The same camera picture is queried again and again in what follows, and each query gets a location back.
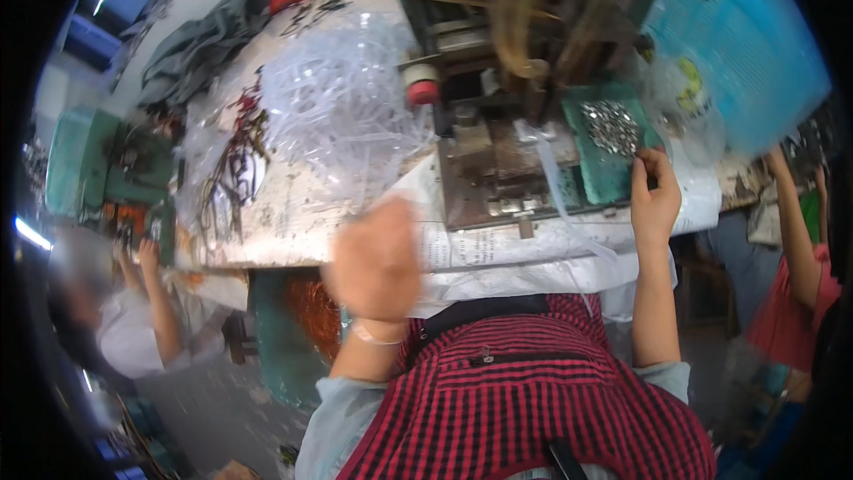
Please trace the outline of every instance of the green tray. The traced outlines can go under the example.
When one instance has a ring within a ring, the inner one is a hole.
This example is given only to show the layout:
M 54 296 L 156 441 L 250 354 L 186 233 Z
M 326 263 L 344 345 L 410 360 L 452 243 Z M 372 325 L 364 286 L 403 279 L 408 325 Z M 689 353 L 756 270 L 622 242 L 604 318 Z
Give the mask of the green tray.
M 586 199 L 589 204 L 613 204 L 630 198 L 632 160 L 605 152 L 592 142 L 590 127 L 583 118 L 580 106 L 583 102 L 596 100 L 614 100 L 625 105 L 640 127 L 640 147 L 654 148 L 664 143 L 648 123 L 640 97 L 629 83 L 611 81 L 566 90 L 563 95 L 563 112 L 575 135 Z

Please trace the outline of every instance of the woman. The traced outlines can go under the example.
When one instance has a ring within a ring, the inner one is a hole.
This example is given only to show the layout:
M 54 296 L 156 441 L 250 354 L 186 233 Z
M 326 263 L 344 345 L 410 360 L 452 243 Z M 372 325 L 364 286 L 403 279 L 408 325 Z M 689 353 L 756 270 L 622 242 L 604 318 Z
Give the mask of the woman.
M 823 316 L 841 295 L 841 285 L 830 276 L 826 247 L 826 182 L 819 169 L 820 236 L 813 244 L 781 148 L 775 146 L 766 160 L 776 180 L 781 251 L 749 243 L 741 212 L 721 217 L 717 228 L 699 234 L 699 244 L 731 278 L 746 340 L 776 363 L 810 372 Z
M 96 256 L 80 255 L 81 246 L 102 251 L 102 242 L 92 241 L 95 237 L 78 233 L 59 244 L 54 252 L 64 263 L 55 269 L 66 299 L 65 313 L 78 329 L 95 335 L 110 366 L 138 379 L 186 368 L 223 352 L 221 327 L 230 308 L 187 293 L 178 295 L 175 289 L 169 293 L 160 277 L 158 246 L 149 240 L 139 245 L 141 280 L 127 253 L 116 251 L 124 285 L 112 292 L 109 277 L 90 267 L 99 261 Z M 62 255 L 74 252 L 77 260 Z
M 557 295 L 406 320 L 421 288 L 409 206 L 391 200 L 347 227 L 327 284 L 356 319 L 317 383 L 323 402 L 297 478 L 562 477 L 555 462 L 572 479 L 713 477 L 710 440 L 687 406 L 670 287 L 680 204 L 666 155 L 642 151 L 631 193 L 633 370 L 609 352 L 597 296 L 591 314 L 579 296 Z

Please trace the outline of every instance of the machine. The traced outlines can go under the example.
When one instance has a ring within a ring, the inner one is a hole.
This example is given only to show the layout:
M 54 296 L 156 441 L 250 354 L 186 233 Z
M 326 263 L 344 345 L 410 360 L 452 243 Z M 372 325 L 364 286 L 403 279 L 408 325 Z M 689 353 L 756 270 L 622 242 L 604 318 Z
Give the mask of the machine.
M 526 127 L 551 144 L 571 213 L 627 200 L 630 160 L 597 152 L 578 108 L 607 93 L 646 126 L 637 147 L 659 144 L 618 81 L 653 1 L 400 0 L 420 48 L 399 69 L 410 102 L 433 104 L 449 229 L 518 223 L 528 238 L 556 215 Z
M 53 216 L 127 246 L 138 246 L 143 237 L 155 240 L 160 262 L 171 265 L 171 148 L 170 138 L 101 110 L 63 112 L 50 145 L 45 206 Z

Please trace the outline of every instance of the zipper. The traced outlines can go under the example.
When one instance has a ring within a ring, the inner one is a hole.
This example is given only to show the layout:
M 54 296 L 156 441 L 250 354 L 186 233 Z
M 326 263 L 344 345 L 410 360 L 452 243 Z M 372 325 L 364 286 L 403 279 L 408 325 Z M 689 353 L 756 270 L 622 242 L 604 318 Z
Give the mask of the zipper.
M 590 361 L 588 356 L 574 354 L 572 352 L 516 352 L 513 354 L 493 355 L 489 346 L 483 347 L 483 352 L 475 358 L 468 358 L 468 365 L 472 368 L 483 368 L 493 363 L 508 363 L 511 361 L 550 361 L 550 360 L 578 360 Z

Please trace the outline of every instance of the green cloth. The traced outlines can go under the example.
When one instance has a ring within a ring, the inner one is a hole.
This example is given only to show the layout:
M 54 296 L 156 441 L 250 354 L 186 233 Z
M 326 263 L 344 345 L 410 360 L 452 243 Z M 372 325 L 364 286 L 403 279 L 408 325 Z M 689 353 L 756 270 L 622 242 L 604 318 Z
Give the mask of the green cloth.
M 809 229 L 809 237 L 814 244 L 821 241 L 820 204 L 821 199 L 818 197 L 816 189 L 805 192 L 800 197 L 800 209 L 803 211 L 805 226 Z

